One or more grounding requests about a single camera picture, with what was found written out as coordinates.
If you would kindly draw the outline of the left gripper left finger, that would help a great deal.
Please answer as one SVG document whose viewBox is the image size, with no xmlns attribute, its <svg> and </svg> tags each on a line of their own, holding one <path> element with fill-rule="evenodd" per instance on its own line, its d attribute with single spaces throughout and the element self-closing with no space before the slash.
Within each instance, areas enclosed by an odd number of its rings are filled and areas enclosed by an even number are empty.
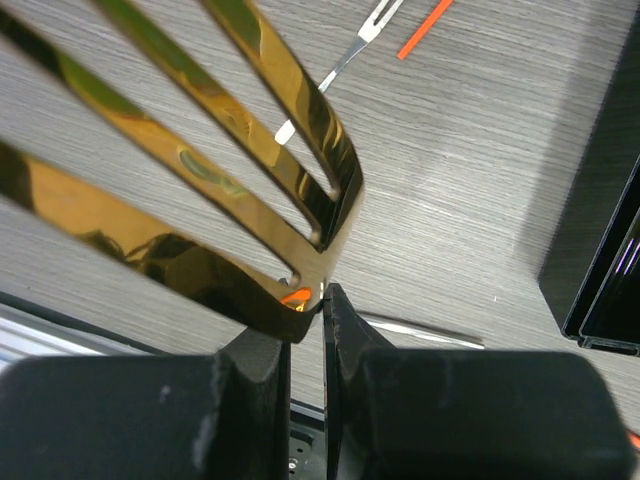
<svg viewBox="0 0 640 480">
<path fill-rule="evenodd" d="M 290 360 L 251 330 L 208 355 L 21 360 L 1 375 L 1 475 L 283 479 Z"/>
</svg>

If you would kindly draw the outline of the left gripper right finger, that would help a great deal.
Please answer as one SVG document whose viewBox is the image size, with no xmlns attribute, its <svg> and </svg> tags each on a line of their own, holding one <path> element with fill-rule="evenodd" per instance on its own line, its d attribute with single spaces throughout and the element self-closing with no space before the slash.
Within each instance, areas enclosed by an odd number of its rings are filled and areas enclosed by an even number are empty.
<svg viewBox="0 0 640 480">
<path fill-rule="evenodd" d="M 341 286 L 323 305 L 331 479 L 629 479 L 599 372 L 557 351 L 398 348 Z"/>
</svg>

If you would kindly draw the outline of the green handled fork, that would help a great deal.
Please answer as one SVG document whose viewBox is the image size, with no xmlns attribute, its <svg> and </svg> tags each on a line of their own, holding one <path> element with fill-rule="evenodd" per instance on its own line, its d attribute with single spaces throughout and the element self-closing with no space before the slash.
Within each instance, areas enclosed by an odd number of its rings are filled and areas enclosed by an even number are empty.
<svg viewBox="0 0 640 480">
<path fill-rule="evenodd" d="M 10 144 L 1 147 L 1 194 L 174 293 L 261 333 L 297 343 L 321 305 L 358 215 L 364 194 L 362 168 L 336 112 L 258 6 L 252 1 L 207 1 L 204 8 L 295 124 L 324 170 L 329 190 L 134 3 L 99 3 L 102 14 L 291 200 L 308 221 L 309 235 L 8 10 L 1 13 L 1 33 L 113 129 L 280 259 L 291 271 L 288 283 Z"/>
</svg>

